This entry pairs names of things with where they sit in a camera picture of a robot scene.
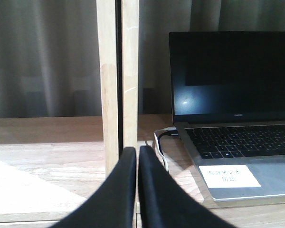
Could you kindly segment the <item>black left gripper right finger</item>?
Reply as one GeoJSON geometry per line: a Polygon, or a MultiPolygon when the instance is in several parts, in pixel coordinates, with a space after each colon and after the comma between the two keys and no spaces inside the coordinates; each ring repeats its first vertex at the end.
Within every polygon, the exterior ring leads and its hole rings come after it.
{"type": "Polygon", "coordinates": [[[231,228],[196,202],[167,173],[152,147],[139,151],[138,192],[144,228],[231,228]]]}

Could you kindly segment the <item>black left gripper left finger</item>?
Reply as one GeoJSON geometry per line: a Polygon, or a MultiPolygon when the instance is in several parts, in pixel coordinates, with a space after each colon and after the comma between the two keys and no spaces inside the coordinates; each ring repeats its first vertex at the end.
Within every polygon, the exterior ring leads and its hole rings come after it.
{"type": "Polygon", "coordinates": [[[136,150],[122,156],[97,191],[53,228],[131,228],[136,193],[136,150]]]}

